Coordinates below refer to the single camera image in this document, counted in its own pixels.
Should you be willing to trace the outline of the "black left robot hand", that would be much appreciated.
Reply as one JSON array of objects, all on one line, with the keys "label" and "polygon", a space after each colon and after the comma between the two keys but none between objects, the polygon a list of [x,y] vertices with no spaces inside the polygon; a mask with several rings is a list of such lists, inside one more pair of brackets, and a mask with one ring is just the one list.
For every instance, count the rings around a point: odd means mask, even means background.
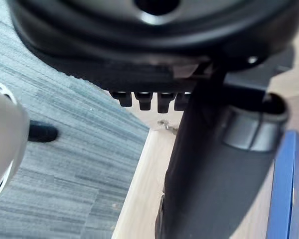
[{"label": "black left robot hand", "polygon": [[41,61],[148,111],[182,111],[158,239],[227,239],[254,202],[290,111],[267,91],[292,68],[299,0],[9,0]]}]

